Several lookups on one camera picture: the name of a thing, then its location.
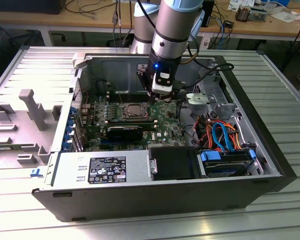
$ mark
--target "power supply label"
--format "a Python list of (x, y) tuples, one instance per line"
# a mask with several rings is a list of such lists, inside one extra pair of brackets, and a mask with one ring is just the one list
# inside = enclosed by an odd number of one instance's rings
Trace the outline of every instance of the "power supply label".
[(126, 157), (93, 157), (90, 158), (90, 184), (123, 183), (127, 181)]

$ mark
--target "electronic equipment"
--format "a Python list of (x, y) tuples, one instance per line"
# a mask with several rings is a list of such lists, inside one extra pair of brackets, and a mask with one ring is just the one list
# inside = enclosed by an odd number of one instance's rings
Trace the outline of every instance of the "electronic equipment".
[[(62, 108), (36, 102), (50, 96), (39, 89), (0, 103), (0, 166), (46, 165), (32, 194), (57, 219), (244, 208), (296, 178), (231, 71), (151, 105), (134, 74), (148, 57), (105, 51), (75, 55)], [(200, 69), (175, 77), (189, 84)]]
[(267, 18), (267, 15), (268, 13), (266, 10), (251, 7), (248, 20), (264, 22)]
[(250, 11), (251, 9), (249, 6), (242, 6), (240, 4), (238, 11), (235, 13), (235, 20), (239, 22), (246, 22), (248, 20)]
[(205, 0), (202, 4), (202, 10), (204, 11), (204, 17), (201, 24), (201, 27), (207, 28), (210, 23), (211, 14), (214, 9), (215, 0)]
[(0, 0), (0, 12), (59, 14), (66, 0)]

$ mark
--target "desk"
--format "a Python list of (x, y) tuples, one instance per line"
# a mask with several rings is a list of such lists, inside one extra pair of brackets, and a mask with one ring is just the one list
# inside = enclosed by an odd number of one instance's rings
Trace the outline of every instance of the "desk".
[[(96, 0), (80, 0), (80, 5), (95, 3)], [(234, 11), (226, 11), (229, 0), (217, 0), (217, 5), (221, 14), (226, 20), (234, 22), (231, 38), (240, 39), (263, 39), (263, 40), (283, 40), (293, 41), (300, 29), (300, 23), (293, 21), (286, 23), (274, 17), (268, 16), (265, 22), (239, 22), (235, 19)], [(112, 0), (102, 0), (95, 6), (88, 6), (85, 10), (92, 10), (113, 3)], [(300, 8), (300, 3), (291, 2), (289, 8)], [(69, 4), (69, 9), (78, 11), (76, 2)], [(0, 12), (0, 24), (6, 29), (26, 29), (38, 30), (41, 32), (44, 44), (53, 46), (50, 31), (70, 31), (70, 32), (102, 32), (111, 33), (113, 29), (112, 16), (115, 6), (109, 6), (96, 12), (96, 19), (81, 15), (79, 13), (69, 12), (65, 9), (59, 15), (49, 15), (42, 13), (20, 13), (20, 12)], [(129, 4), (121, 4), (121, 25), (122, 32), (126, 33), (130, 28)], [(209, 27), (202, 27), (201, 37), (210, 39), (215, 33), (219, 32), (219, 27), (214, 20), (210, 21)]]

